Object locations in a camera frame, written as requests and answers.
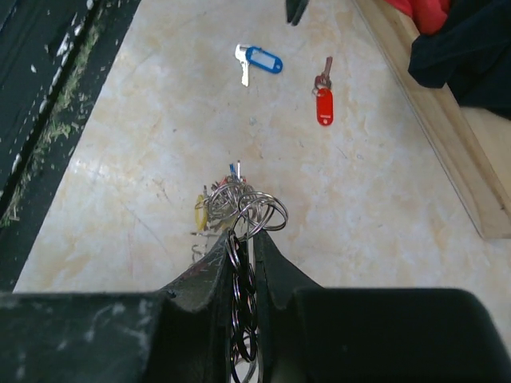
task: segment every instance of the blue plastic tag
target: blue plastic tag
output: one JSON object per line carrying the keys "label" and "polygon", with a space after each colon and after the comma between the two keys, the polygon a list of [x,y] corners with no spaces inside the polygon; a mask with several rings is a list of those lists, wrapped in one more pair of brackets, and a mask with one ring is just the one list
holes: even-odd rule
{"label": "blue plastic tag", "polygon": [[283,64],[276,55],[266,52],[257,46],[251,46],[246,52],[249,64],[255,65],[270,73],[282,72]]}

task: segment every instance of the wooden board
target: wooden board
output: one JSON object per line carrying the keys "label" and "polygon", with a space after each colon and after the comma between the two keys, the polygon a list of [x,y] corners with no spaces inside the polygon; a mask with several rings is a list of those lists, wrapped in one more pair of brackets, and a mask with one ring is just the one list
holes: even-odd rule
{"label": "wooden board", "polygon": [[354,1],[477,231],[485,239],[511,238],[511,121],[461,109],[447,86],[421,87],[408,74],[418,36],[413,21],[384,0]]}

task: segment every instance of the red fabric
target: red fabric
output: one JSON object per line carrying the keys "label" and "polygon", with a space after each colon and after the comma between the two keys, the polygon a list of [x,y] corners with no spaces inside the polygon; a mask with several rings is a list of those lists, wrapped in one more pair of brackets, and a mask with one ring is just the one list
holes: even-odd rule
{"label": "red fabric", "polygon": [[410,16],[421,34],[435,34],[446,22],[450,0],[385,0]]}

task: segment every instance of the bunch of keys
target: bunch of keys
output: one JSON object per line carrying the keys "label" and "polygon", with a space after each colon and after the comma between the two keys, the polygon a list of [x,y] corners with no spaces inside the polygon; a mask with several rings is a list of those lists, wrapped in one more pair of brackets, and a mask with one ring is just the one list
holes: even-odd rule
{"label": "bunch of keys", "polygon": [[322,126],[328,126],[334,122],[334,97],[330,80],[332,61],[332,57],[327,57],[325,70],[314,79],[314,89],[312,90],[316,96],[316,117]]}
{"label": "bunch of keys", "polygon": [[241,68],[243,70],[241,83],[245,86],[248,86],[248,66],[250,64],[270,73],[277,74],[282,72],[282,60],[280,60],[276,55],[262,50],[258,46],[238,44],[234,51],[234,55],[241,64]]}

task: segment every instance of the red key tag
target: red key tag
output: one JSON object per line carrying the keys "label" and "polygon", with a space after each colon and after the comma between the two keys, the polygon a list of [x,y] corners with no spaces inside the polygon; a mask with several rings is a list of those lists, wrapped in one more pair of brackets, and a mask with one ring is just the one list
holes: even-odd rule
{"label": "red key tag", "polygon": [[316,112],[318,122],[328,126],[334,122],[334,97],[329,88],[318,89],[316,93]]}

